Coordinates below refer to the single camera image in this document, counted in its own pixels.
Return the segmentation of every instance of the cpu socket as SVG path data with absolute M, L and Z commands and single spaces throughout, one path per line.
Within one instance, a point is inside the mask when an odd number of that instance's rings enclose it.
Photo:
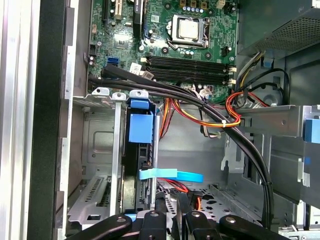
M 166 30 L 170 36 L 168 44 L 173 49 L 209 47 L 209 18 L 174 15 Z

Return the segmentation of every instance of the sata port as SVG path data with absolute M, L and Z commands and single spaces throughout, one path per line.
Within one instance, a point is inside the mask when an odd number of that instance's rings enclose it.
M 119 65 L 119 58 L 117 58 L 117 57 L 108 57 L 106 63 L 118 66 Z

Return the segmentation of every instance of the blue tab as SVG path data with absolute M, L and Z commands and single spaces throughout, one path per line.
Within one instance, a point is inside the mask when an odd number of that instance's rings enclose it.
M 166 178 L 176 180 L 176 181 L 183 181 L 183 182 L 194 182 L 194 183 L 204 182 L 204 176 L 202 174 L 187 172 L 187 171 L 178 171 L 177 177 L 166 177 Z
M 132 222 L 134 222 L 137 219 L 137 214 L 125 214 L 129 218 L 131 218 Z
M 139 170 L 139 179 L 152 179 L 152 178 L 176 178 L 178 176 L 177 169 L 170 168 L 151 168 L 148 170 Z
M 131 114 L 129 126 L 129 142 L 151 144 L 154 116 L 146 114 Z
M 305 120 L 304 141 L 320 144 L 320 119 Z
M 133 109 L 149 109 L 149 100 L 132 98 L 130 107 Z

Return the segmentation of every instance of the motherboard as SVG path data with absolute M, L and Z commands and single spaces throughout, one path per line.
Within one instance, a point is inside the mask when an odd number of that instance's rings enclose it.
M 88 73 L 107 78 L 103 69 L 112 64 L 223 101 L 235 72 L 237 7 L 225 0 L 92 0 Z

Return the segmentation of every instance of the pcie slot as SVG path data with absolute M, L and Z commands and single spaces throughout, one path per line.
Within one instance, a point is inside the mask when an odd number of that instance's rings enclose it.
M 186 83 L 206 83 L 222 85 L 226 81 L 223 75 L 215 75 L 208 72 L 188 72 L 184 70 L 171 70 L 171 69 L 157 69 L 150 68 L 149 71 L 154 75 L 157 81 L 178 82 L 183 81 Z
M 122 19 L 122 0 L 115 0 L 115 19 Z
M 184 69 L 193 71 L 203 71 L 210 73 L 228 74 L 226 71 L 228 69 L 227 64 L 205 62 L 205 61 L 194 61 L 186 59 L 175 59 L 169 57 L 158 57 L 151 56 L 148 57 L 147 65 L 156 68 L 163 69 Z

